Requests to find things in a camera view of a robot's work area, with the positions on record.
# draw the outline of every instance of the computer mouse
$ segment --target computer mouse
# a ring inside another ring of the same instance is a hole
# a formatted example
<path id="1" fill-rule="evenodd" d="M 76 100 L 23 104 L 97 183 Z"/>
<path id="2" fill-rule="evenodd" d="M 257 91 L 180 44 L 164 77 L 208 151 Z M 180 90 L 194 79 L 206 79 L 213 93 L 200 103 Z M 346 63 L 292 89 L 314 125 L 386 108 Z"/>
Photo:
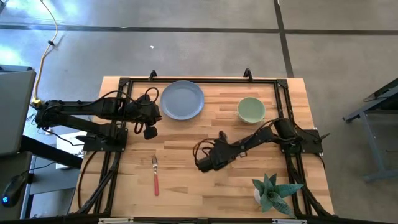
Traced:
<path id="1" fill-rule="evenodd" d="M 25 183 L 26 178 L 22 175 L 11 178 L 1 197 L 1 203 L 4 207 L 9 208 L 17 204 Z"/>

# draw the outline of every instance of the succulent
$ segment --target succulent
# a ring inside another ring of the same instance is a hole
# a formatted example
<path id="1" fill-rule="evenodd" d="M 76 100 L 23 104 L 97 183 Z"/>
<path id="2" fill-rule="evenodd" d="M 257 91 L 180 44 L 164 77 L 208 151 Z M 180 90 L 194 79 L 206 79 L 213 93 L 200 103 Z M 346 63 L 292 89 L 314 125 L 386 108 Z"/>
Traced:
<path id="1" fill-rule="evenodd" d="M 280 184 L 276 185 L 276 174 L 268 179 L 264 174 L 264 182 L 260 180 L 252 180 L 255 188 L 260 193 L 260 204 L 262 212 L 268 211 L 275 207 L 280 213 L 296 218 L 293 210 L 283 200 L 284 197 L 290 196 L 303 187 L 303 184 Z"/>

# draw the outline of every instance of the white pot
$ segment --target white pot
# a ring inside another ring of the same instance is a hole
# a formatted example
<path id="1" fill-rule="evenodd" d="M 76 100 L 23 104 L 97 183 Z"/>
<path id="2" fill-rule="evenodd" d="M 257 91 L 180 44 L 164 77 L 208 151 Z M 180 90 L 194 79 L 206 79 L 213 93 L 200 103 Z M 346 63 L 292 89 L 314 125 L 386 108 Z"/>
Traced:
<path id="1" fill-rule="evenodd" d="M 257 190 L 257 188 L 254 188 L 254 199 L 256 200 L 256 202 L 260 205 L 260 191 Z"/>

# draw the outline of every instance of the blue plate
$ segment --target blue plate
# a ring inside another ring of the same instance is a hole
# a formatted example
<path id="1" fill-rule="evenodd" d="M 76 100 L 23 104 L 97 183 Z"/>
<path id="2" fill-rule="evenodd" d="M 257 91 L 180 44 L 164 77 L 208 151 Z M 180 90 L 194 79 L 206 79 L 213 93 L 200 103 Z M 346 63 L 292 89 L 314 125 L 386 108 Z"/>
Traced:
<path id="1" fill-rule="evenodd" d="M 166 87 L 160 99 L 162 111 L 177 120 L 196 116 L 205 104 L 205 95 L 193 82 L 180 80 Z"/>

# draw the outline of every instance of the butcher block tabletop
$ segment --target butcher block tabletop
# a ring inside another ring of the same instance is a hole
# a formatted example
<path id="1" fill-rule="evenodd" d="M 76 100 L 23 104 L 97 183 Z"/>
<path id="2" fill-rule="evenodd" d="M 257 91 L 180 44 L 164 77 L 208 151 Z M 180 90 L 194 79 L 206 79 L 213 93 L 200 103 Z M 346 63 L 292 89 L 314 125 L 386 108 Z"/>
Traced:
<path id="1" fill-rule="evenodd" d="M 104 77 L 100 96 L 117 90 L 120 77 Z M 303 129 L 314 127 L 307 92 L 302 78 L 288 78 L 290 99 L 295 122 Z M 170 83 L 134 83 L 132 97 L 140 97 L 150 87 L 160 91 L 156 103 Z M 284 218 L 272 208 L 262 213 L 254 200 L 252 179 L 262 180 L 264 174 L 277 174 L 277 184 L 288 184 L 285 157 L 277 144 L 267 143 L 248 150 L 248 156 L 237 158 L 224 169 L 200 172 L 195 166 L 192 147 L 205 138 L 217 138 L 224 131 L 229 142 L 252 134 L 260 124 L 245 124 L 237 115 L 238 102 L 247 96 L 259 98 L 266 107 L 265 120 L 277 118 L 274 87 L 270 84 L 198 83 L 205 94 L 205 105 L 200 114 L 188 121 L 176 121 L 160 112 L 163 120 L 156 124 L 158 136 L 145 140 L 134 134 L 129 123 L 126 150 L 122 153 L 114 192 L 112 217 L 219 217 L 219 218 Z M 150 91 L 151 99 L 155 91 Z M 284 116 L 285 100 L 280 90 Z M 109 121 L 94 119 L 97 123 Z M 154 195 L 154 170 L 151 155 L 157 156 L 160 195 Z M 97 187 L 104 152 L 98 152 L 87 166 L 81 183 L 81 201 L 86 202 Z M 333 213 L 325 170 L 320 158 L 302 155 L 307 185 L 325 210 Z M 101 211 L 108 196 L 105 188 Z M 300 208 L 304 211 L 301 191 Z M 285 201 L 292 206 L 291 197 Z M 75 194 L 70 212 L 77 210 Z"/>

